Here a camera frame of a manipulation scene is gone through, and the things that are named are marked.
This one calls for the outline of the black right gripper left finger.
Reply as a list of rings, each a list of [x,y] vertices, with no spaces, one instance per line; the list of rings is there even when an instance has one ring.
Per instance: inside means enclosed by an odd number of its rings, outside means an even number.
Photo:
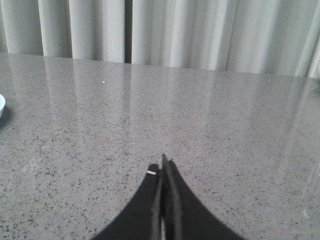
[[[132,199],[95,240],[160,240],[162,173],[150,164]]]

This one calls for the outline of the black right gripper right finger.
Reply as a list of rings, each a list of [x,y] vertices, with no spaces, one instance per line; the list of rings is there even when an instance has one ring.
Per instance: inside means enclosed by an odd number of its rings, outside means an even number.
[[[194,195],[173,160],[162,155],[162,218],[167,240],[242,240]]]

